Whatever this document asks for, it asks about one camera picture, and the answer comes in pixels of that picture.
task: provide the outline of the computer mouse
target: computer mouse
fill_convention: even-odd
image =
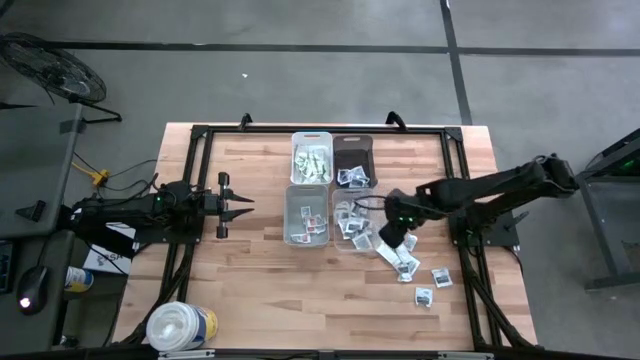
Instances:
[[[16,289],[18,308],[25,315],[37,314],[47,303],[47,283],[49,269],[46,266],[34,266],[28,269]]]

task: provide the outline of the wooden table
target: wooden table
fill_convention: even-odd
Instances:
[[[167,124],[156,167],[158,183],[181,179],[192,125]],[[471,176],[495,172],[488,128],[462,129]],[[192,183],[196,183],[201,148]],[[436,136],[375,135],[376,193],[386,194],[393,187],[413,193],[417,185],[443,178],[441,152]],[[207,219],[202,242],[196,247],[187,302],[214,310],[220,324],[217,336],[205,346],[472,349],[460,261],[450,244],[446,221],[429,221],[414,232],[419,240],[413,255],[422,265],[409,284],[398,283],[395,271],[383,259],[344,254],[332,242],[322,249],[290,247],[282,239],[290,161],[291,134],[218,134],[214,138],[208,185],[216,189],[217,173],[228,172],[231,188],[254,199],[256,210],[230,223],[229,238],[224,240],[215,237],[217,219]],[[133,260],[114,340],[127,336],[158,296],[166,252],[166,245],[152,245]],[[501,248],[486,252],[497,303],[524,337],[535,342],[517,262]],[[455,285],[436,289],[431,309],[416,306],[415,288],[435,289],[431,269],[439,267],[450,269]],[[484,307],[479,311],[483,334],[489,339]]]

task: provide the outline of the plastic container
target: plastic container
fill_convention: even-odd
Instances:
[[[331,216],[334,217],[334,210],[339,203],[343,201],[351,203],[355,199],[361,198],[363,196],[369,196],[372,194],[373,194],[373,190],[369,188],[334,190],[331,196],[331,204],[332,204]],[[384,219],[384,212],[367,210],[366,215],[362,215],[362,217],[370,221],[369,229],[371,229],[371,234],[369,234],[368,236],[369,236],[370,242],[372,243],[372,247],[367,250],[356,248],[356,246],[354,245],[351,239],[344,238],[342,234],[342,230],[340,229],[340,225],[338,224],[337,219],[334,218],[333,219],[333,243],[338,250],[345,251],[345,252],[357,252],[357,253],[374,253],[375,252],[375,244],[377,244],[380,241],[380,235],[378,235],[380,222],[386,221]]]
[[[179,301],[158,307],[147,322],[149,343],[165,352],[195,349],[217,331],[218,319],[213,311]]]
[[[333,139],[333,174],[334,182],[339,188],[349,188],[349,184],[340,185],[338,170],[353,169],[362,166],[369,184],[365,187],[375,187],[378,184],[373,165],[373,138],[368,135],[337,136]]]
[[[297,132],[291,136],[291,182],[294,184],[304,184],[305,179],[295,165],[296,151],[301,146],[318,146],[323,148],[325,159],[328,162],[328,181],[319,179],[309,185],[329,185],[333,179],[333,136],[328,132]]]
[[[320,215],[327,222],[326,230],[320,234],[310,234],[310,242],[298,243],[291,235],[305,234],[301,208],[309,206],[311,215]],[[284,204],[284,242],[292,246],[320,247],[329,242],[329,189],[324,185],[289,185]]]
[[[93,285],[93,274],[91,272],[73,266],[67,267],[64,291],[81,293],[89,290],[91,285]]]

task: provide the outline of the gray floor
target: gray floor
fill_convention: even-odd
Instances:
[[[450,5],[461,46],[640,46],[634,0]],[[2,32],[50,40],[440,46],[442,29],[434,0],[18,0],[0,20]],[[238,121],[250,112],[257,121],[379,123],[396,110],[411,124],[460,124],[446,55],[74,53],[105,80],[103,105],[125,118],[92,126],[81,138],[78,152],[100,168],[155,157],[168,121]],[[501,169],[557,152],[581,170],[638,127],[639,68],[640,58],[462,57],[474,124],[490,127]],[[0,68],[0,76],[1,101],[49,104],[13,71]],[[151,172],[139,169],[119,184]],[[89,194],[74,173],[67,203]],[[518,232],[540,344],[640,357],[640,287],[583,290],[606,270],[581,197],[526,208],[531,215]],[[102,342],[108,316],[99,318],[76,327],[83,345]]]

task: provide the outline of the yellow cable connector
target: yellow cable connector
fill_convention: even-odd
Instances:
[[[78,164],[71,162],[71,165],[73,165],[73,167],[75,167],[76,169],[82,171],[83,173],[91,176],[91,178],[93,179],[93,186],[95,187],[100,187],[102,185],[104,185],[104,183],[107,181],[107,179],[109,178],[109,171],[102,169],[102,171],[100,172],[95,172],[95,171],[89,171],[81,166],[79,166]]]

